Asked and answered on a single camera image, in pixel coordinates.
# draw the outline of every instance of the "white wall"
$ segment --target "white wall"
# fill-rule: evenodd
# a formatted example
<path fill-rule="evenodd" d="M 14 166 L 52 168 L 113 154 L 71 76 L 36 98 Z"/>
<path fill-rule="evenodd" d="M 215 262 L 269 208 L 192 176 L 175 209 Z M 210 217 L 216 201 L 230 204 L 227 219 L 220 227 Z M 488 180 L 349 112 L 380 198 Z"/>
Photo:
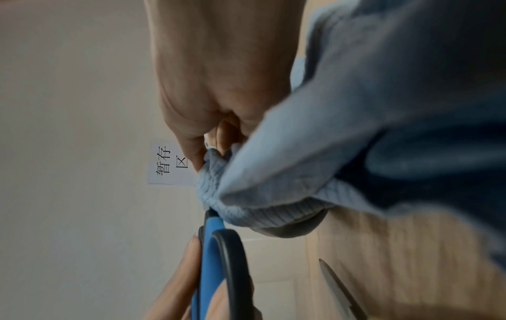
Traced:
<path fill-rule="evenodd" d="M 203 214 L 146 184 L 150 139 L 173 136 L 142 1 L 2 3 L 0 66 L 0 318 L 140 318 Z M 260 303 L 293 318 L 267 297 L 295 303 L 304 240 L 241 235 Z"/>

